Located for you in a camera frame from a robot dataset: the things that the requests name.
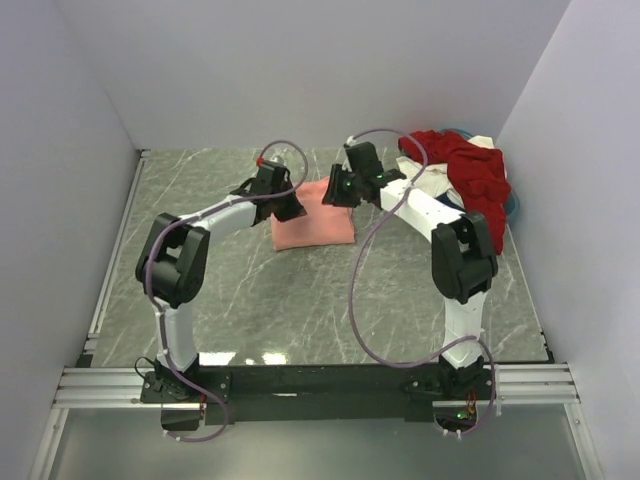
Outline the pink t shirt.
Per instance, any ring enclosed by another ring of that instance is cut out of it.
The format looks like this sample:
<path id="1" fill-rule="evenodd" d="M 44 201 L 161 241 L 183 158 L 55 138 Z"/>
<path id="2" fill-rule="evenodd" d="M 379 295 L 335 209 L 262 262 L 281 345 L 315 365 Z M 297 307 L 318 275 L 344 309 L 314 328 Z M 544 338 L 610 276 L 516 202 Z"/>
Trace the pink t shirt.
<path id="1" fill-rule="evenodd" d="M 275 251 L 355 242 L 352 210 L 322 203 L 328 184 L 329 178 L 325 177 L 305 182 L 296 191 L 299 202 L 306 210 L 305 215 L 286 222 L 271 217 Z"/>

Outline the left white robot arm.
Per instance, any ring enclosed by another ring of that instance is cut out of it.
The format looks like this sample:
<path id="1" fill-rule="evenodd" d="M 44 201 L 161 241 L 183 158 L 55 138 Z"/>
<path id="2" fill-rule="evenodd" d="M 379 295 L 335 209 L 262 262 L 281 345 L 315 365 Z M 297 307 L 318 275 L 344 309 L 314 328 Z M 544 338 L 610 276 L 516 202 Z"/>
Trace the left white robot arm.
<path id="1" fill-rule="evenodd" d="M 259 159 L 257 173 L 223 200 L 180 216 L 159 214 L 138 259 L 135 276 L 155 312 L 157 361 L 171 369 L 164 389 L 176 401 L 193 399 L 200 388 L 191 303 L 204 282 L 209 247 L 274 216 L 286 222 L 306 214 L 289 169 Z"/>

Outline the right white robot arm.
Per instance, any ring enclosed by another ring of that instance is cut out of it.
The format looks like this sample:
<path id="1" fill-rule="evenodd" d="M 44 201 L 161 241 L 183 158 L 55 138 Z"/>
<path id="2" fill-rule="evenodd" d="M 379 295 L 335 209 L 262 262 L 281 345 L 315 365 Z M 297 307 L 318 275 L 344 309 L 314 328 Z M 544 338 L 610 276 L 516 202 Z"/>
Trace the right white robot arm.
<path id="1" fill-rule="evenodd" d="M 347 313 L 356 340 L 370 358 L 392 368 L 413 368 L 441 357 L 450 367 L 439 374 L 440 390 L 460 399 L 474 386 L 468 368 L 490 356 L 480 339 L 486 296 L 498 273 L 488 223 L 479 212 L 464 213 L 423 192 L 416 186 L 416 176 L 386 170 L 372 143 L 351 137 L 344 150 L 346 161 L 332 165 L 322 203 L 356 208 L 366 202 L 383 212 L 365 237 L 351 273 Z M 428 358 L 414 362 L 392 363 L 375 354 L 355 319 L 355 283 L 365 250 L 392 218 L 402 220 L 430 243 L 431 276 L 444 298 L 444 344 Z"/>

